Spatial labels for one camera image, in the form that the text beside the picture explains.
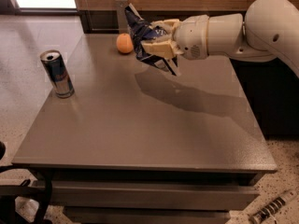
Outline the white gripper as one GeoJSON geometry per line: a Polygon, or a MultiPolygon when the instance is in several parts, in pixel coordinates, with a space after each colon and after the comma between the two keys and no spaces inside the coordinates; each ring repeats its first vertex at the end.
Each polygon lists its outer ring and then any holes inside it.
{"type": "Polygon", "coordinates": [[[167,35],[174,34],[174,40],[142,41],[143,50],[165,59],[181,55],[188,60],[203,60],[207,57],[206,34],[208,15],[192,16],[180,22],[179,19],[153,21],[151,26],[159,28],[167,35]]]}

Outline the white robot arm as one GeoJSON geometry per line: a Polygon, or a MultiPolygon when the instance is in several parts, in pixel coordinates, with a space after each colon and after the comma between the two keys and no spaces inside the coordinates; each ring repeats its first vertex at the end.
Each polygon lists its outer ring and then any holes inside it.
{"type": "Polygon", "coordinates": [[[151,55],[167,60],[222,55],[256,63],[279,58],[299,76],[299,10],[288,0],[256,0],[244,15],[192,16],[151,26],[165,30],[141,43],[151,55]]]}

